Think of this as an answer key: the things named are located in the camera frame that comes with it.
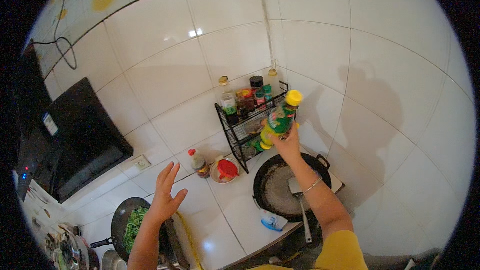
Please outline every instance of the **yellow shirt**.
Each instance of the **yellow shirt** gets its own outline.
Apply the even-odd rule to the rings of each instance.
[[[287,270],[290,268],[262,265],[252,270]],[[323,242],[321,253],[315,261],[315,269],[368,270],[357,236],[348,230],[336,231]]]

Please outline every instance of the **electrical outlet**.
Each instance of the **electrical outlet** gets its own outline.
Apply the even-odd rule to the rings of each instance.
[[[135,158],[134,160],[132,160],[133,162],[133,165],[138,169],[138,170],[144,170],[145,168],[148,168],[150,167],[150,165],[152,165],[148,160],[147,158],[145,157],[145,155],[141,155],[137,158]]]

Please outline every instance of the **black range hood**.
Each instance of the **black range hood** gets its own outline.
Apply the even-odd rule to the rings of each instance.
[[[85,77],[39,115],[21,145],[18,192],[34,179],[59,203],[133,155]]]

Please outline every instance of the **small plate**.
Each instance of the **small plate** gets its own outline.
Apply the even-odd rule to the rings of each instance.
[[[240,171],[240,167],[239,167],[239,164],[236,160],[234,159],[231,159],[231,158],[223,158],[222,160],[227,160],[229,162],[232,162],[233,165],[235,165],[238,169],[238,171]],[[222,179],[220,179],[220,172],[217,168],[217,165],[219,164],[219,161],[216,161],[214,162],[211,166],[210,166],[210,177],[212,177],[212,179],[219,183],[219,184],[227,184],[227,183],[230,183],[232,180],[234,180],[236,177],[233,177],[233,178],[230,178],[230,177],[224,177]]]

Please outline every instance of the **spatula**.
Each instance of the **spatula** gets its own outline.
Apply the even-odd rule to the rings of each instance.
[[[312,234],[310,233],[310,227],[308,226],[307,215],[305,214],[305,208],[303,207],[303,192],[300,189],[300,185],[295,177],[292,177],[288,180],[288,187],[293,196],[298,198],[300,201],[301,213],[303,215],[303,227],[305,228],[305,242],[312,242]]]

